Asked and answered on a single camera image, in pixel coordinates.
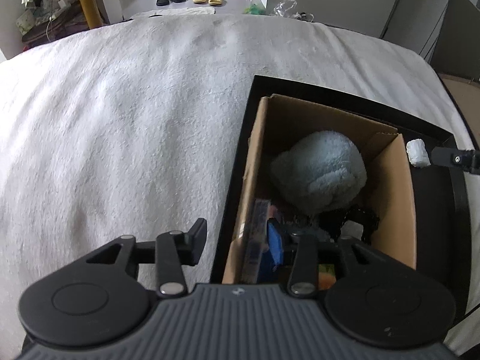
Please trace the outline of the light blue fluffy plush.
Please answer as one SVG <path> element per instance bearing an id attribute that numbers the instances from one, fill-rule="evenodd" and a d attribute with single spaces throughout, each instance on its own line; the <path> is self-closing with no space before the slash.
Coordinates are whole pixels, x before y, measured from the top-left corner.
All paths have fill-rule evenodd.
<path id="1" fill-rule="evenodd" d="M 306 136 L 272 160 L 270 172 L 287 202 L 306 215 L 347 206 L 367 181 L 360 151 L 335 131 Z"/>

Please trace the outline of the green plastic bag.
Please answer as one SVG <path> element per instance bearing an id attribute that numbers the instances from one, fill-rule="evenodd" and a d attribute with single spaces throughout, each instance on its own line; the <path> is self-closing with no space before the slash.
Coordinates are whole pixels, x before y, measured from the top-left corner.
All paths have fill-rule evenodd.
<path id="1" fill-rule="evenodd" d="M 245 15 L 253 16 L 266 16 L 266 9 L 262 3 L 252 2 L 248 7 L 243 11 Z"/>

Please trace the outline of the black shallow tray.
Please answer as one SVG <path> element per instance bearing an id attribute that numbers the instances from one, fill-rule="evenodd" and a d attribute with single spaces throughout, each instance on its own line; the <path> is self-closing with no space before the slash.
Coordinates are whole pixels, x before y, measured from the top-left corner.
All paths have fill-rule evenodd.
<path id="1" fill-rule="evenodd" d="M 454 135 L 448 130 L 392 106 L 332 88 L 254 76 L 219 226 L 220 234 L 209 278 L 214 284 L 221 282 L 227 263 L 247 163 L 247 141 L 260 100 L 272 94 L 286 95 L 384 122 L 396 127 L 407 139 L 421 138 L 428 150 L 437 146 L 456 148 Z M 412 171 L 412 186 L 416 207 L 417 268 L 451 292 L 456 301 L 456 317 L 460 318 L 467 310 L 472 267 L 469 204 L 473 198 L 467 193 L 465 174 L 459 168 L 429 166 Z"/>

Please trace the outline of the white fluffy blanket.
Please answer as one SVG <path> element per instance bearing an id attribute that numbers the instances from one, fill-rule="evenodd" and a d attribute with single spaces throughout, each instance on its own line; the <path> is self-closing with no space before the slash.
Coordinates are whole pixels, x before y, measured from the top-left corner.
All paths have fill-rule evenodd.
<path id="1" fill-rule="evenodd" d="M 124 234 L 208 221 L 209 279 L 255 75 L 325 86 L 473 141 L 415 52 L 323 24 L 248 15 L 134 19 L 1 64 L 1 357 L 31 283 Z"/>

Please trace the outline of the brown cardboard box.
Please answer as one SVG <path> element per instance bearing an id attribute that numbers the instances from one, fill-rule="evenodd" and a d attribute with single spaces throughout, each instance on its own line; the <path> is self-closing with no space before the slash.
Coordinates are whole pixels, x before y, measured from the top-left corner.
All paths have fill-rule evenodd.
<path id="1" fill-rule="evenodd" d="M 298 214 L 278 189 L 270 164 L 301 139 L 320 131 L 342 133 L 362 155 L 367 182 L 354 201 L 372 209 L 379 218 L 372 247 L 416 267 L 416 209 L 402 134 L 363 116 L 273 94 L 262 97 L 255 122 L 247 130 L 247 161 L 240 168 L 241 192 L 233 206 L 234 223 L 229 227 L 233 233 L 228 238 L 222 283 L 234 284 L 241 279 L 247 223 L 257 198 L 269 200 L 284 216 Z"/>

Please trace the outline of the yellow-framed cluttered shelf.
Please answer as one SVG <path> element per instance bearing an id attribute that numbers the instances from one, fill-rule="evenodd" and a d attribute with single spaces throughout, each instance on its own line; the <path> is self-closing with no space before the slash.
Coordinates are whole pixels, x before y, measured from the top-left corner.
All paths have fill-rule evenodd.
<path id="1" fill-rule="evenodd" d="M 25 49 L 105 24 L 98 0 L 22 0 L 16 26 Z"/>

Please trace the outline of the clear plastic bag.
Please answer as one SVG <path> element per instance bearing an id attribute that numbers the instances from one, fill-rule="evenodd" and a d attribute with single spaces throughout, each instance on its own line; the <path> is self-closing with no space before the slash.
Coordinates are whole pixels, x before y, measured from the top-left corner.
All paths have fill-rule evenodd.
<path id="1" fill-rule="evenodd" d="M 297 2 L 295 0 L 283 0 L 272 9 L 272 16 L 293 18 L 296 14 Z"/>

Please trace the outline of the white crumpled paper wad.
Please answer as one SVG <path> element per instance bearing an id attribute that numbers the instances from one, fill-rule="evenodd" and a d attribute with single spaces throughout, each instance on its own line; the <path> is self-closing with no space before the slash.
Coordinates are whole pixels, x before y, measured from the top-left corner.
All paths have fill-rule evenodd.
<path id="1" fill-rule="evenodd" d="M 341 236 L 349 236 L 361 241 L 364 234 L 364 226 L 361 223 L 347 220 L 341 227 L 340 233 Z"/>

